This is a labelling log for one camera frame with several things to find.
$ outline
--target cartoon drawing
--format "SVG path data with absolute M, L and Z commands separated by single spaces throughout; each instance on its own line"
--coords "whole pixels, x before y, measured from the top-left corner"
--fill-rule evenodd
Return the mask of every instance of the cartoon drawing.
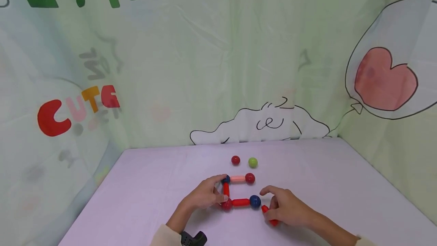
M 232 142 L 261 142 L 325 137 L 329 128 L 314 120 L 303 108 L 274 106 L 265 103 L 260 110 L 240 109 L 235 118 L 222 122 L 212 132 L 194 130 L 190 139 L 195 145 Z
M 0 0 L 0 8 L 5 8 L 9 6 L 9 0 Z
M 437 103 L 437 2 L 400 0 L 386 6 L 349 59 L 345 87 L 362 108 L 402 119 Z

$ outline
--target magnetic ball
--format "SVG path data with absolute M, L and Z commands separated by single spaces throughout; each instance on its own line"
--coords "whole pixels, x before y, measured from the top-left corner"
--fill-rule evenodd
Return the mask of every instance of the magnetic ball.
M 249 198 L 250 200 L 250 206 L 252 206 L 253 209 L 259 208 L 261 206 L 261 199 L 256 196 L 253 195 Z
M 221 203 L 222 209 L 225 211 L 229 211 L 230 209 L 232 209 L 232 200 L 228 199 L 225 202 Z
M 239 156 L 233 156 L 231 159 L 231 162 L 233 165 L 237 166 L 240 164 L 240 157 Z
M 247 173 L 245 175 L 245 180 L 249 185 L 252 185 L 255 182 L 255 175 L 252 173 Z
M 250 168 L 256 168 L 256 166 L 258 166 L 258 160 L 252 157 L 248 160 L 248 165 L 250 166 Z
M 222 180 L 222 185 L 224 183 L 230 183 L 231 182 L 231 177 L 229 177 L 228 175 L 226 175 L 226 177 Z

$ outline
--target beige sleeve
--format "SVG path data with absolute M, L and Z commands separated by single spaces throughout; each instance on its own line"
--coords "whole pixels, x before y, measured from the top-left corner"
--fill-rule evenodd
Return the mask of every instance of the beige sleeve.
M 370 240 L 366 240 L 365 238 L 360 237 L 359 235 L 357 235 L 357 237 L 359 237 L 360 240 L 357 241 L 355 246 L 376 246 Z
M 150 246 L 181 246 L 181 235 L 163 224 L 153 236 Z

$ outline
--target red ball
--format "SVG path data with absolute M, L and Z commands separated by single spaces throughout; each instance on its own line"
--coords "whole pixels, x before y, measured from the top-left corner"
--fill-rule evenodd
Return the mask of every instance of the red ball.
M 225 211 L 229 211 L 230 209 L 232 209 L 232 200 L 228 199 L 225 202 L 222 202 L 222 209 Z
M 239 156 L 233 156 L 231 161 L 232 161 L 233 165 L 237 166 L 237 165 L 240 164 L 240 157 Z
M 255 175 L 252 173 L 247 173 L 245 175 L 245 179 L 246 179 L 246 182 L 251 185 L 255 182 Z

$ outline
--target fabric backdrop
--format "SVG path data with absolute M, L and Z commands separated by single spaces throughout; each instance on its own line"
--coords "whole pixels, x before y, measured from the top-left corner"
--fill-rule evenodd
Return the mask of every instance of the fabric backdrop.
M 0 0 L 1 244 L 127 148 L 337 135 L 437 222 L 436 48 L 432 0 Z

